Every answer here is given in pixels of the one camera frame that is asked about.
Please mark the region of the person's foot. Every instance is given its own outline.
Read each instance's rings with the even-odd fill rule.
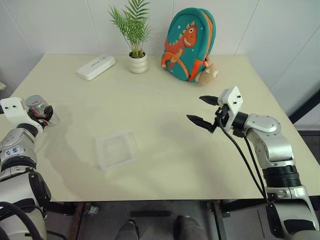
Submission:
[[[115,240],[139,240],[139,228],[136,225],[136,222],[132,219],[127,221],[120,228]]]
[[[205,230],[189,216],[178,216],[173,228],[174,240],[208,240]]]

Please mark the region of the white power bank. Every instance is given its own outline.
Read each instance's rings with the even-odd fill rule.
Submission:
[[[113,56],[102,54],[80,67],[76,74],[85,80],[92,80],[116,63]]]

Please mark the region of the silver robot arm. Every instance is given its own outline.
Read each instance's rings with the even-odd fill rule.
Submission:
[[[253,143],[266,182],[264,197],[271,233],[286,240],[320,239],[319,222],[306,187],[300,182],[292,147],[281,133],[281,124],[270,116],[239,112],[243,98],[236,86],[225,89],[219,98],[200,99],[219,109],[213,124],[187,115],[194,124],[211,133],[216,127],[233,130],[235,136],[246,136]]]
[[[46,116],[36,116],[21,98],[12,97],[0,100],[0,114],[14,127],[0,142],[0,234],[15,240],[30,237],[45,240],[43,207],[49,203],[51,193],[36,172],[34,149],[52,111]],[[17,212],[10,208],[12,205],[24,212],[26,222],[19,219]]]

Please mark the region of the dinosaur print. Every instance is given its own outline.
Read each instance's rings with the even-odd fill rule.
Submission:
[[[180,33],[179,40],[175,40],[173,43],[168,42],[168,38],[164,42],[165,53],[163,54],[161,60],[161,66],[163,69],[167,67],[166,62],[170,61],[169,70],[172,72],[172,67],[176,64],[177,60],[171,54],[174,54],[177,58],[180,58],[181,55],[185,53],[186,48],[192,48],[197,41],[197,26],[195,25],[195,21],[193,21],[190,25],[186,26],[186,29],[182,31],[183,35]]]

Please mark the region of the table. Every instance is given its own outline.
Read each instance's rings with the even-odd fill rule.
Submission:
[[[219,75],[209,86],[178,80],[149,56],[149,69],[134,74],[126,56],[92,81],[75,71],[94,55],[45,54],[13,96],[39,94],[60,118],[36,143],[37,170],[52,200],[210,200],[260,198],[233,144],[217,129],[212,135],[186,114],[213,121],[216,107],[199,96],[219,96],[237,85],[244,113],[273,116],[292,144],[301,182],[320,194],[320,166],[286,114],[244,55],[217,55]],[[0,138],[11,129],[0,117]],[[129,132],[135,161],[102,171],[96,138]],[[237,139],[247,158],[243,139]]]

